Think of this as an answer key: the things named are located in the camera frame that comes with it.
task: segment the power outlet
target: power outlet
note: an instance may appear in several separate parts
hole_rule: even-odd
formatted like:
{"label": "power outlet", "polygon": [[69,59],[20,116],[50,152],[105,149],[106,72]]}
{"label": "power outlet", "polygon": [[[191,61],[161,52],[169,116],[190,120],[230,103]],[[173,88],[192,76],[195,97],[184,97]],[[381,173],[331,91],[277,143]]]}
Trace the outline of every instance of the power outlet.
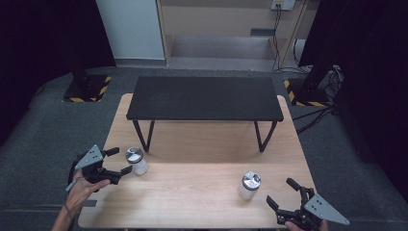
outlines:
{"label": "power outlet", "polygon": [[277,5],[280,4],[280,9],[283,11],[293,10],[294,2],[296,0],[273,0],[270,5],[271,10],[277,10]]}

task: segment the black curtain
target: black curtain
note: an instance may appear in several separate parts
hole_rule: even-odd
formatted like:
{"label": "black curtain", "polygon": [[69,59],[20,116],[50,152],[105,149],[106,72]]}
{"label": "black curtain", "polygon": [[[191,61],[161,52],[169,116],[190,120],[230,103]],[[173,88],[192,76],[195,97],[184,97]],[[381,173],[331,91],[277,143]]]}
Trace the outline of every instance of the black curtain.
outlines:
{"label": "black curtain", "polygon": [[350,57],[365,42],[388,1],[320,0],[299,65],[314,65],[328,57],[341,68],[352,65]]}
{"label": "black curtain", "polygon": [[336,96],[344,127],[363,158],[381,165],[408,201],[408,3],[391,0],[344,73]]}
{"label": "black curtain", "polygon": [[[69,54],[50,25],[64,33]],[[1,0],[0,35],[0,144],[38,88],[72,71],[67,60],[82,68],[115,66],[94,0]]]}

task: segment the human hand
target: human hand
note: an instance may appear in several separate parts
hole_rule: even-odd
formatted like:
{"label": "human hand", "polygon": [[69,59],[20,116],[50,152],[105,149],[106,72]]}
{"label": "human hand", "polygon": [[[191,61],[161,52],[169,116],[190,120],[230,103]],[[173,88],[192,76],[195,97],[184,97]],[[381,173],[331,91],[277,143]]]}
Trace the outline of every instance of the human hand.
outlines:
{"label": "human hand", "polygon": [[107,185],[111,184],[110,180],[103,180],[96,184],[92,184],[84,178],[81,169],[75,172],[73,179],[76,181],[69,192],[64,206],[60,210],[60,213],[54,222],[52,231],[68,230],[73,216],[75,216],[75,214],[78,213],[82,207],[84,207],[84,203],[87,201],[90,195],[93,192],[103,189]]}
{"label": "human hand", "polygon": [[82,209],[85,201],[87,201],[93,192],[103,189],[111,184],[110,180],[102,180],[98,183],[92,184],[84,178],[81,169],[75,172],[73,179],[76,179],[76,183],[70,190],[65,203],[73,215]]}
{"label": "human hand", "polygon": [[[295,225],[294,223],[290,222],[290,221],[286,221],[285,222],[285,226],[288,227],[288,229],[290,231],[305,231],[303,229],[300,229],[297,225]],[[327,220],[322,220],[320,227],[319,227],[320,231],[329,231],[329,225],[327,223]]]}

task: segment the white wall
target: white wall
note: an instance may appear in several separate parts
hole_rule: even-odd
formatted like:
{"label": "white wall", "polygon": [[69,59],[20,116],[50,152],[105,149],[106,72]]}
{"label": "white wall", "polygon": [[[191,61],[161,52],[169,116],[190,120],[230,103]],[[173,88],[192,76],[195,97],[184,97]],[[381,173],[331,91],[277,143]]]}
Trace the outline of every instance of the white wall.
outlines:
{"label": "white wall", "polygon": [[115,59],[165,59],[155,0],[96,3]]}

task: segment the robotic arm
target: robotic arm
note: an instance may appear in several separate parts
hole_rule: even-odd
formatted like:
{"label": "robotic arm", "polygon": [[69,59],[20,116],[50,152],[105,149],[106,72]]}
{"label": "robotic arm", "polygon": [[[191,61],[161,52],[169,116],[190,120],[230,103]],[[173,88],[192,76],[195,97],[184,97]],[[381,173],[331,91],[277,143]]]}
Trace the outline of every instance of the robotic arm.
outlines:
{"label": "robotic arm", "polygon": [[319,231],[319,226],[323,219],[346,225],[350,224],[350,222],[327,201],[320,195],[315,194],[312,188],[302,187],[292,178],[288,178],[286,183],[295,191],[300,191],[301,205],[299,210],[293,212],[280,210],[279,205],[268,195],[267,204],[275,211],[278,224],[285,224],[285,221],[290,221],[303,230],[314,231]]}
{"label": "robotic arm", "polygon": [[71,170],[68,177],[68,191],[72,187],[74,172],[82,169],[85,179],[92,184],[101,180],[109,179],[111,184],[117,185],[122,176],[132,171],[132,166],[122,169],[120,172],[110,171],[102,167],[103,160],[106,156],[113,156],[119,153],[119,148],[115,147],[109,150],[100,151],[97,145],[94,145],[88,152],[78,155],[77,159],[72,163]]}

